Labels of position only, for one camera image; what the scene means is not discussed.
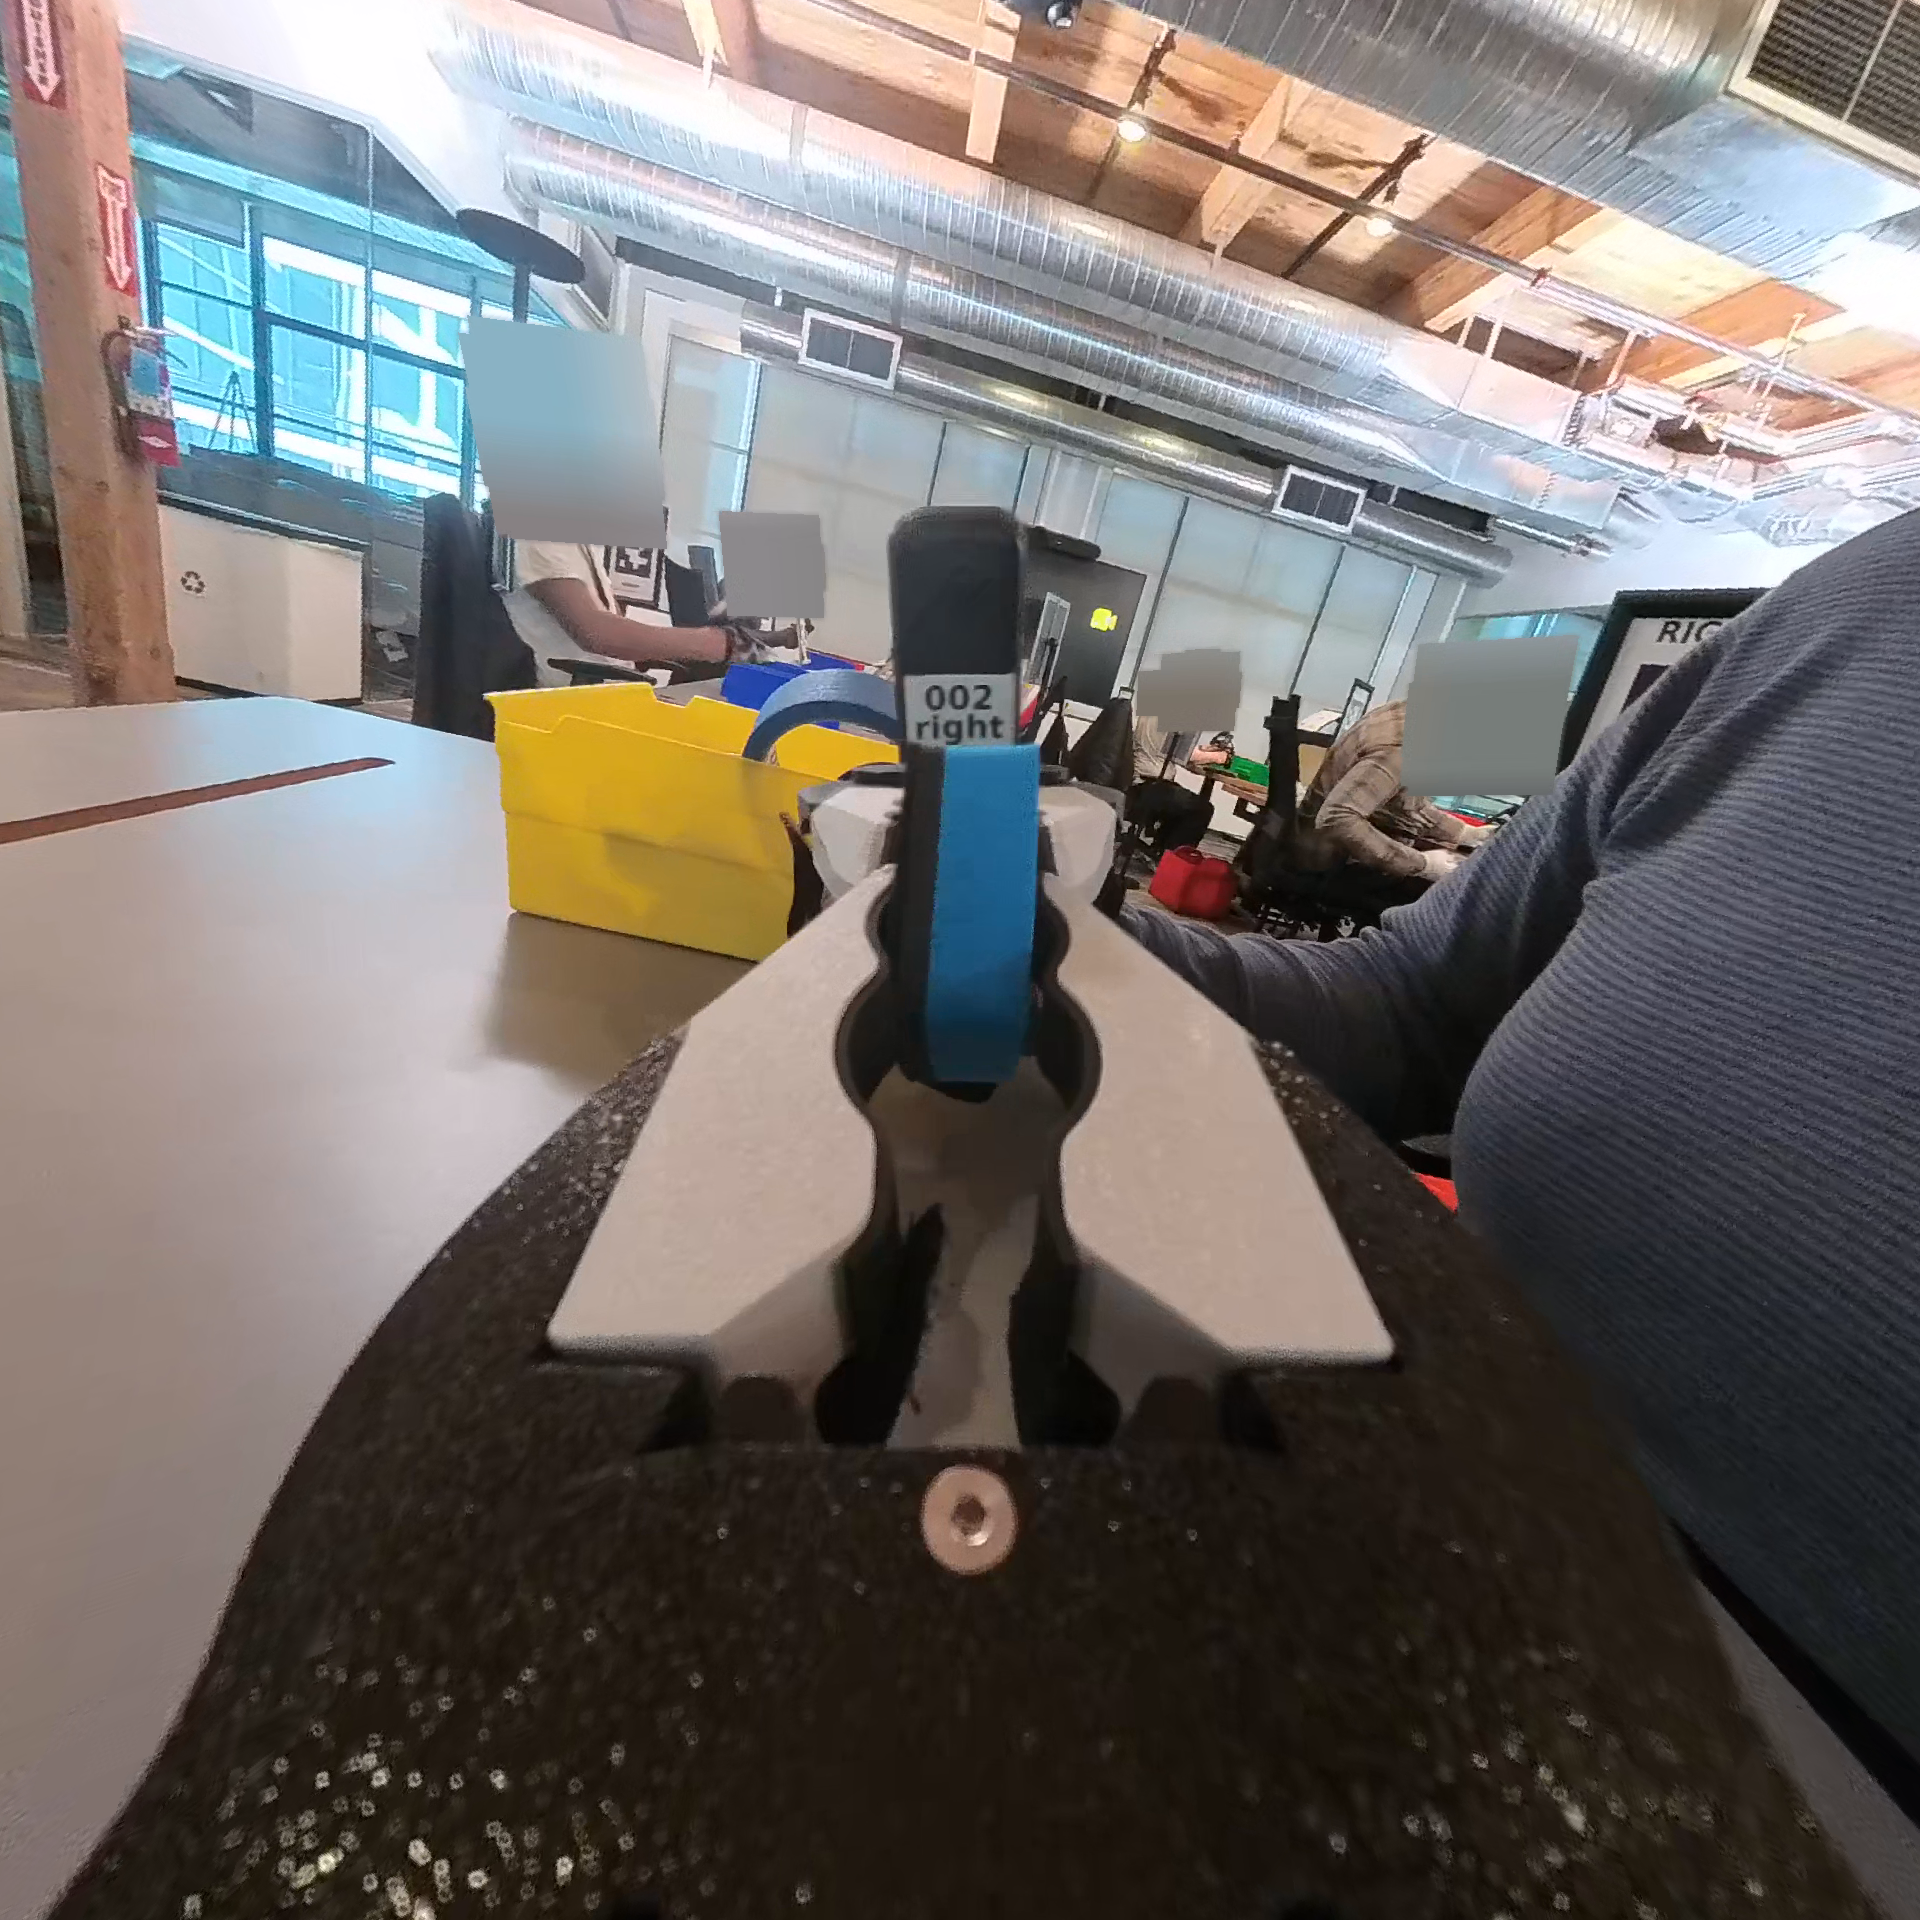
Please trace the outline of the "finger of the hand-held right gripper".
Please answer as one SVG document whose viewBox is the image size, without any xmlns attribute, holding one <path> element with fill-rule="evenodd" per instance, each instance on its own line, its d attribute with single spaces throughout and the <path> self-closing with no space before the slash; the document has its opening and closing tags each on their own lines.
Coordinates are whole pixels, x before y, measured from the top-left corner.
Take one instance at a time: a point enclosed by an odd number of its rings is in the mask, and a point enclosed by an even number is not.
<svg viewBox="0 0 1920 1920">
<path fill-rule="evenodd" d="M 902 798 L 902 772 L 852 772 L 807 786 L 807 852 L 822 891 L 848 891 L 899 858 L 889 844 Z"/>
<path fill-rule="evenodd" d="M 1040 874 L 1065 898 L 1096 905 L 1115 862 L 1122 793 L 1079 785 L 1040 785 Z"/>
</svg>

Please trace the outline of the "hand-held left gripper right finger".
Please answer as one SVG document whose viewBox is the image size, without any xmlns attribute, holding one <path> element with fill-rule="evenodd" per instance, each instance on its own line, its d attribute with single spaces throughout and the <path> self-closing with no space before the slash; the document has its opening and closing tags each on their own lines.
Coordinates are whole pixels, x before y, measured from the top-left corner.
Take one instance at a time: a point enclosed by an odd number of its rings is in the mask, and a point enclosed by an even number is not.
<svg viewBox="0 0 1920 1920">
<path fill-rule="evenodd" d="M 1377 1367 L 1393 1338 L 1253 1038 L 1125 930 L 1046 887 L 1089 1088 L 1058 1155 L 1071 1348 L 1096 1377 Z"/>
</svg>

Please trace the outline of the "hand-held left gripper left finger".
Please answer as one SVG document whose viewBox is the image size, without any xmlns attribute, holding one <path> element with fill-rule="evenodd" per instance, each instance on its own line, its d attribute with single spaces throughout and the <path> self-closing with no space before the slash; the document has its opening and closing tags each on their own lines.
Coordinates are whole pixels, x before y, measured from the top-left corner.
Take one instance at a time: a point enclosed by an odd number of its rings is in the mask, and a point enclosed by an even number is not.
<svg viewBox="0 0 1920 1920">
<path fill-rule="evenodd" d="M 838 1041 L 877 981 L 877 867 L 689 1024 L 549 1319 L 568 1360 L 681 1365 L 814 1393 L 852 1344 L 845 1261 L 877 1137 Z"/>
</svg>

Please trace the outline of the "yellow plastic bin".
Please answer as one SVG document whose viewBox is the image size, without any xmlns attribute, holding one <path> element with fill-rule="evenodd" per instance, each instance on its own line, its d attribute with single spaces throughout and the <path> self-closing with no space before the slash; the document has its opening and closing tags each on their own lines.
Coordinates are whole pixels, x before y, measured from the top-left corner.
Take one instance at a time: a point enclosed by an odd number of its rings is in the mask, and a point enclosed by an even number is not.
<svg viewBox="0 0 1920 1920">
<path fill-rule="evenodd" d="M 786 941 L 799 789 L 861 742 L 804 725 L 766 762 L 756 716 L 642 682 L 487 694 L 516 913 L 756 964 Z"/>
</svg>

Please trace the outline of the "blue masking tape roll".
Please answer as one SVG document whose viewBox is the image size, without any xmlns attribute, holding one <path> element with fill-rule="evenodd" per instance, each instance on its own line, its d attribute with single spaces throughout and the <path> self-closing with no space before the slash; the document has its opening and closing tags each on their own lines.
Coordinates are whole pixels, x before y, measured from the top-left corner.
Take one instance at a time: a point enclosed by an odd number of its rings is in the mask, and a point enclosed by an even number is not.
<svg viewBox="0 0 1920 1920">
<path fill-rule="evenodd" d="M 807 728 L 860 728 L 885 745 L 902 745 L 902 713 L 894 682 L 860 668 L 804 668 L 781 682 L 756 709 L 756 723 L 740 745 L 743 762 L 766 762 L 781 738 Z"/>
</svg>

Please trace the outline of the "black monitor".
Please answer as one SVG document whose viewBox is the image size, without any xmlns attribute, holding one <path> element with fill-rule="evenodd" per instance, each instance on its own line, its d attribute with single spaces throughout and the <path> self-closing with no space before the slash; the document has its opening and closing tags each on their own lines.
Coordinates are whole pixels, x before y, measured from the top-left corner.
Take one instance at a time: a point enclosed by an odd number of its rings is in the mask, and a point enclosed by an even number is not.
<svg viewBox="0 0 1920 1920">
<path fill-rule="evenodd" d="M 1145 579 L 1078 534 L 1023 526 L 1023 682 L 1039 693 L 1065 686 L 1071 703 L 1103 704 L 1115 693 L 1120 661 Z"/>
</svg>

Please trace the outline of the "black office chair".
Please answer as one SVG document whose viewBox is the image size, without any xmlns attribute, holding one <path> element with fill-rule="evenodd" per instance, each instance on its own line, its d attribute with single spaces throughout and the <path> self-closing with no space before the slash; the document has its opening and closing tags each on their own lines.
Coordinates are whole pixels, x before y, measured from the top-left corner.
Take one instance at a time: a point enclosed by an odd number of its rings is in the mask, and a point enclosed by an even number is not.
<svg viewBox="0 0 1920 1920">
<path fill-rule="evenodd" d="M 519 638 L 492 579 L 492 526 L 458 495 L 421 505 L 421 588 L 412 723 L 492 742 L 491 694 L 537 686 L 534 650 Z"/>
</svg>

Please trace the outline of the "person's blue sweater torso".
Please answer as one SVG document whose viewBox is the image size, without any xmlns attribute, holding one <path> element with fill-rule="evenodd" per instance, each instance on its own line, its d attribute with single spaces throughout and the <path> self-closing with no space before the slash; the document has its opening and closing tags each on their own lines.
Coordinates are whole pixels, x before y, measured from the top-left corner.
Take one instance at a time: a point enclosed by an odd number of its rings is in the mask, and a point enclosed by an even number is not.
<svg viewBox="0 0 1920 1920">
<path fill-rule="evenodd" d="M 1703 878 L 1518 830 L 1459 872 L 1445 981 L 1502 991 L 1459 1212 L 1713 1575 L 1916 1763 L 1912 920 Z"/>
</svg>

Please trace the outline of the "black disc on pole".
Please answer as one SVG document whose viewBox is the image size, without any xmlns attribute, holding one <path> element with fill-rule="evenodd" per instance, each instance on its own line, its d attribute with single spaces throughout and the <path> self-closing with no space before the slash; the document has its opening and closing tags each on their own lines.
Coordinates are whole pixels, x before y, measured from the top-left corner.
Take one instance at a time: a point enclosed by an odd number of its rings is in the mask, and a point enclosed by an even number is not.
<svg viewBox="0 0 1920 1920">
<path fill-rule="evenodd" d="M 459 239 L 510 269 L 511 274 L 511 320 L 528 324 L 531 315 L 531 282 L 574 289 L 583 283 L 583 258 L 559 239 L 519 223 L 511 216 L 491 211 L 482 204 L 463 204 L 454 211 Z"/>
</svg>

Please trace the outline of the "black white marker sign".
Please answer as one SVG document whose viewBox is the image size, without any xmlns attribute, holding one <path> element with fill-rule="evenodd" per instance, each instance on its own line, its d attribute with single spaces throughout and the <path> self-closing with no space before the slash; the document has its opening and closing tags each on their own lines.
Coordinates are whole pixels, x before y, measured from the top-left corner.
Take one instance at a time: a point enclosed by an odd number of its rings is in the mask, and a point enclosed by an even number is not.
<svg viewBox="0 0 1920 1920">
<path fill-rule="evenodd" d="M 1660 675 L 1760 598 L 1763 588 L 1619 591 L 1601 624 L 1586 667 L 1569 686 L 1558 767 L 1566 772 Z"/>
</svg>

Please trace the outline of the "white recycling cabinet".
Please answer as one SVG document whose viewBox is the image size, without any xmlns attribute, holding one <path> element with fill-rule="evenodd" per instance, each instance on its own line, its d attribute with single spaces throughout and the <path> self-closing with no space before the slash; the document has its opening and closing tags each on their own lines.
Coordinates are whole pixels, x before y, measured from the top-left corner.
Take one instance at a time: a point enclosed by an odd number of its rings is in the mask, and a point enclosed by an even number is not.
<svg viewBox="0 0 1920 1920">
<path fill-rule="evenodd" d="M 365 549 L 276 521 L 159 502 L 175 678 L 345 704 L 365 694 Z"/>
</svg>

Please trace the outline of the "red fire extinguisher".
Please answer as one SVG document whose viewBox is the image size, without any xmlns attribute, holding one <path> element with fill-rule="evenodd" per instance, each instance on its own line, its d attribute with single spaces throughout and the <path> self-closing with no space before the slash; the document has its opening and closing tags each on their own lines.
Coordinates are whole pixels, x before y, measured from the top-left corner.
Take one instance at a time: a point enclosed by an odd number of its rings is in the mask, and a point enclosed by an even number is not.
<svg viewBox="0 0 1920 1920">
<path fill-rule="evenodd" d="M 116 324 L 102 339 L 102 361 L 124 450 L 148 467 L 178 467 L 178 422 L 162 330 Z"/>
</svg>

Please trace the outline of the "silver air duct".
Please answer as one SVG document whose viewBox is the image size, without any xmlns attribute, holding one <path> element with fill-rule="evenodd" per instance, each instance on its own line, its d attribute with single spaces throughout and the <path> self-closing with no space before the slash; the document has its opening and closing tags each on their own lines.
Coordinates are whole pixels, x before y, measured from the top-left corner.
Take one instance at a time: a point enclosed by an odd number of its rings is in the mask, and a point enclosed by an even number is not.
<svg viewBox="0 0 1920 1920">
<path fill-rule="evenodd" d="M 781 101 L 799 101 L 885 130 L 931 153 L 959 158 L 973 86 L 964 69 L 973 42 L 903 40 L 909 18 L 866 6 L 877 26 L 843 16 L 828 31 L 826 2 L 773 2 L 807 12 L 761 54 L 763 79 L 746 79 Z M 1320 93 L 1432 130 L 1454 148 L 1628 211 L 1660 194 L 1699 194 L 1723 204 L 1787 216 L 1815 161 L 1849 161 L 1822 140 L 1824 124 L 1787 88 L 1766 86 L 1760 52 L 1790 52 L 1787 37 L 1760 23 L 1770 2 L 1148 2 L 1115 12 L 1115 52 L 1103 54 L 1108 12 L 1071 29 L 1068 54 L 1046 54 L 1028 79 L 1120 79 L 1120 54 L 1145 54 L 1145 29 L 1168 26 L 1174 42 L 1174 130 L 1224 140 L 1238 130 L 1232 108 L 1275 81 L 1305 81 Z M 615 81 L 697 86 L 697 62 L 593 31 L 527 2 L 432 2 L 429 44 L 451 81 L 482 101 L 537 117 L 541 79 L 579 69 L 586 101 L 611 98 Z M 534 79 L 487 79 L 492 42 L 505 31 L 505 69 Z"/>
<path fill-rule="evenodd" d="M 544 127 L 516 114 L 510 153 L 531 162 L 534 136 L 580 136 L 596 179 L 642 161 L 754 204 L 807 216 L 942 269 L 1065 300 L 1238 368 L 1380 409 L 1408 423 L 1454 423 L 1484 441 L 1563 443 L 1569 397 L 1543 379 L 1484 364 L 1467 350 L 1274 274 L 1134 229 L 964 161 L 911 158 L 885 133 L 798 108 L 773 124 L 726 124 L 720 136 L 642 117 L 635 150 L 580 117 Z"/>
</svg>

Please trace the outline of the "wooden post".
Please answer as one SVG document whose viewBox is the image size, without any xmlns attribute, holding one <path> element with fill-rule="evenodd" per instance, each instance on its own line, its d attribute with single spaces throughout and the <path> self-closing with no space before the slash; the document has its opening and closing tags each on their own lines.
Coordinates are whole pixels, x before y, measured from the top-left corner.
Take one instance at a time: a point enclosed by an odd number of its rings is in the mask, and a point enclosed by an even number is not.
<svg viewBox="0 0 1920 1920">
<path fill-rule="evenodd" d="M 2 2 L 42 422 L 79 704 L 178 693 L 158 475 L 126 411 L 145 347 L 116 2 Z"/>
</svg>

